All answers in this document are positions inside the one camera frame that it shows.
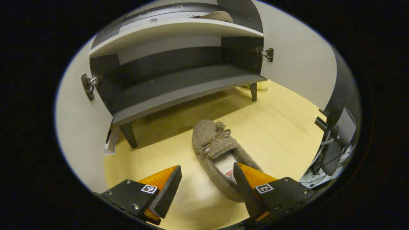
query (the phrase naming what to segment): white shelf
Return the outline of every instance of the white shelf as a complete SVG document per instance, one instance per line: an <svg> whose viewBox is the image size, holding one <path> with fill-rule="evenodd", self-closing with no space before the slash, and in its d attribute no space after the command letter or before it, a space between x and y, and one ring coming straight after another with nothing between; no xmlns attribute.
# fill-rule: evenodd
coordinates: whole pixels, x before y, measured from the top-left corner
<svg viewBox="0 0 409 230"><path fill-rule="evenodd" d="M94 47L90 51L90 57L117 54L130 46L153 40L200 35L263 37L263 33L233 23L210 19L181 18L149 23L126 30Z"/></svg>

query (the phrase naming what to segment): metal hinge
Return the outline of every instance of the metal hinge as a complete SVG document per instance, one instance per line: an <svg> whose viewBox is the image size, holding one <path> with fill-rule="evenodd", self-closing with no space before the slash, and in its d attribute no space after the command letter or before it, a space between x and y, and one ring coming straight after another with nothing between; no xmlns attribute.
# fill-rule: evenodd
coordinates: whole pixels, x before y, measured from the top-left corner
<svg viewBox="0 0 409 230"><path fill-rule="evenodd" d="M98 83L101 77L93 77L92 79L87 77L87 74L81 76L82 85L84 86L85 93L87 94L90 101L94 99L94 86L98 88Z"/></svg>
<svg viewBox="0 0 409 230"><path fill-rule="evenodd" d="M273 62L273 48L268 48L268 50L264 51L263 47L256 47L255 49L251 49L251 52L257 53L257 56L265 56L267 57L267 61Z"/></svg>

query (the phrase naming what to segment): gray shelf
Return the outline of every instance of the gray shelf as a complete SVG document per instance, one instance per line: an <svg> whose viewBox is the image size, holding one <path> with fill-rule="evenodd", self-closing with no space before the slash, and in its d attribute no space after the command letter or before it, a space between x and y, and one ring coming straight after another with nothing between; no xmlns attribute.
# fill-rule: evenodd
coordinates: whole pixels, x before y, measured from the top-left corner
<svg viewBox="0 0 409 230"><path fill-rule="evenodd" d="M122 126L185 101L265 80L233 65L198 67L152 78L119 95L112 110L112 124Z"/></svg>

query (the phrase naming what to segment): wooden floor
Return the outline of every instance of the wooden floor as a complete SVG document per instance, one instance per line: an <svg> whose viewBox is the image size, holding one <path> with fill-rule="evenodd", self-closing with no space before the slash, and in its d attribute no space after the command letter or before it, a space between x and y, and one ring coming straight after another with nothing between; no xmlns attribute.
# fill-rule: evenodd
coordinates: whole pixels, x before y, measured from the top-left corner
<svg viewBox="0 0 409 230"><path fill-rule="evenodd" d="M248 88L237 87L162 110L135 121L137 149L120 134L116 153L105 156L108 186L181 165L182 181L160 227L227 227L249 216L244 203L226 199L199 164L191 143L194 125L202 119L222 121L265 173L299 180L324 134L314 124L317 116L326 121L311 102L272 81L258 91L256 102Z"/></svg>

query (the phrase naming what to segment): chair backrest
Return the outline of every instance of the chair backrest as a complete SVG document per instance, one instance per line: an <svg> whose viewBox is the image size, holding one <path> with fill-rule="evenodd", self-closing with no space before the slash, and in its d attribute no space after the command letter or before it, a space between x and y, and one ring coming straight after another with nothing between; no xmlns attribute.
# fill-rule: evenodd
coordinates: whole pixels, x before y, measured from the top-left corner
<svg viewBox="0 0 409 230"><path fill-rule="evenodd" d="M339 135L339 140L345 145L349 146L357 128L356 122L348 111L344 108L338 122L333 127L333 130Z"/></svg>

